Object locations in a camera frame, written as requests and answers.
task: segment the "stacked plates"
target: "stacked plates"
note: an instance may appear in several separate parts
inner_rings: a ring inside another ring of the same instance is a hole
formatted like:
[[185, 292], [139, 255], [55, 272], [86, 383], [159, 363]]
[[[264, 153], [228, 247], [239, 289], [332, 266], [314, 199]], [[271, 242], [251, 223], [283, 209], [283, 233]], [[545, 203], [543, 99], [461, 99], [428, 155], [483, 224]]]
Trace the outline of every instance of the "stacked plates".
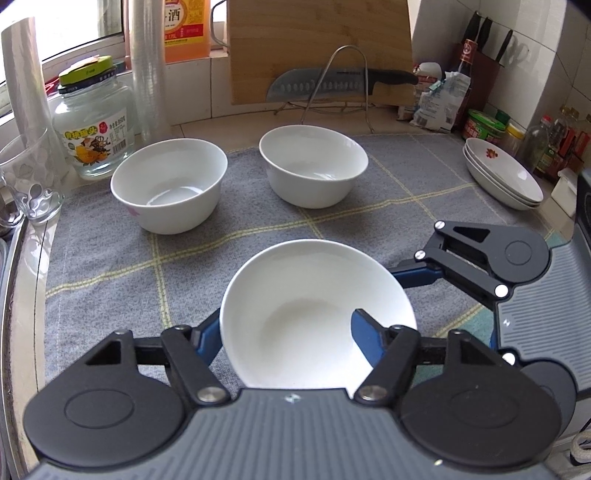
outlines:
[[530, 210], [544, 200], [535, 178], [492, 143], [469, 138], [464, 145], [464, 156], [474, 179], [499, 202], [515, 210]]

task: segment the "gray kitchen towel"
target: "gray kitchen towel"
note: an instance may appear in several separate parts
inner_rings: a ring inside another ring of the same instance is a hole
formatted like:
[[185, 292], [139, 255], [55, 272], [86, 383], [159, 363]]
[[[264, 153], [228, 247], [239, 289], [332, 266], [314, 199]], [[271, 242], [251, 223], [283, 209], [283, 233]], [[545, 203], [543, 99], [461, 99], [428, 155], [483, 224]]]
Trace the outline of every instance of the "gray kitchen towel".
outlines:
[[[221, 200], [202, 225], [181, 235], [142, 230], [111, 195], [109, 182], [82, 187], [64, 203], [47, 278], [46, 380], [113, 330], [156, 336], [198, 325], [220, 306], [228, 282], [250, 257], [297, 238], [326, 238], [386, 266], [412, 258], [436, 219], [547, 228], [532, 212], [510, 210], [474, 184], [462, 142], [449, 135], [356, 137], [369, 167], [345, 200], [322, 210], [292, 206], [271, 190], [256, 148], [228, 155]], [[407, 290], [418, 328], [433, 335], [476, 302], [440, 280]], [[212, 370], [241, 386], [222, 350]], [[163, 369], [142, 372], [165, 380]]]

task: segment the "green container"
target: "green container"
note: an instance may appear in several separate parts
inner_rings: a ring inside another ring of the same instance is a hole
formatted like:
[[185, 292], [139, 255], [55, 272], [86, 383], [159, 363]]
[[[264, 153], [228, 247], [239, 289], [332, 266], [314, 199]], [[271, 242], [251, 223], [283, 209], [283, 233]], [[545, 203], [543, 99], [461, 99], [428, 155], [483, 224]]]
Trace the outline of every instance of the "green container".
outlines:
[[490, 115], [478, 110], [469, 110], [468, 119], [464, 124], [462, 138], [480, 138], [497, 145], [505, 133], [505, 125]]

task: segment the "wooden cutting board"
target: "wooden cutting board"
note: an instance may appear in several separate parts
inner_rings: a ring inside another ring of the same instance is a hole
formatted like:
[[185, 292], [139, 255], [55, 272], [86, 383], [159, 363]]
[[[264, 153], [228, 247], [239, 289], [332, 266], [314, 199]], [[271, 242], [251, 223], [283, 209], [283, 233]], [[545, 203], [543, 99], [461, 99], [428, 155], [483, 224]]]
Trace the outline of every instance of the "wooden cutting board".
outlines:
[[[370, 68], [413, 68], [407, 0], [228, 0], [228, 36], [234, 105], [265, 102], [280, 74], [324, 67], [342, 45], [361, 48]], [[345, 50], [333, 65], [363, 58]], [[411, 85], [377, 83], [370, 101], [412, 105], [413, 95]]]

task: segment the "kitchen knife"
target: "kitchen knife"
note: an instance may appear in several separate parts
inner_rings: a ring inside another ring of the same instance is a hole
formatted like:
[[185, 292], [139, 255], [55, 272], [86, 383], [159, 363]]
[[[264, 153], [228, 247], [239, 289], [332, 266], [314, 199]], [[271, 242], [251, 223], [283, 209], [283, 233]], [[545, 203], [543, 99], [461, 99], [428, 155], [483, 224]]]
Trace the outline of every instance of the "kitchen knife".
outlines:
[[484, 48], [484, 45], [486, 45], [486, 42], [488, 41], [488, 37], [491, 34], [491, 26], [492, 26], [492, 19], [489, 17], [486, 17], [484, 19], [484, 22], [482, 22], [482, 26], [480, 28], [480, 33], [478, 34], [478, 40], [476, 40], [476, 43], [478, 43], [478, 51], [482, 51], [482, 49]]
[[464, 38], [462, 39], [462, 45], [464, 45], [466, 40], [474, 40], [476, 41], [476, 36], [478, 35], [478, 30], [480, 29], [480, 21], [482, 17], [478, 14], [478, 12], [474, 12], [468, 26], [466, 27], [466, 32], [464, 33]]
[[501, 45], [501, 49], [499, 50], [499, 54], [496, 56], [497, 63], [499, 63], [501, 61], [501, 58], [503, 58], [503, 55], [507, 51], [507, 47], [509, 46], [509, 42], [511, 41], [512, 36], [513, 36], [513, 30], [509, 30], [507, 32], [507, 35], [506, 35], [504, 41], [503, 41], [503, 45]]
[[[267, 90], [267, 102], [307, 100], [316, 87], [322, 69], [294, 69], [279, 75]], [[376, 82], [386, 85], [416, 85], [418, 77], [403, 70], [368, 69], [368, 93], [374, 92]], [[347, 94], [365, 94], [365, 69], [329, 69], [316, 94], [317, 98], [332, 98]]]

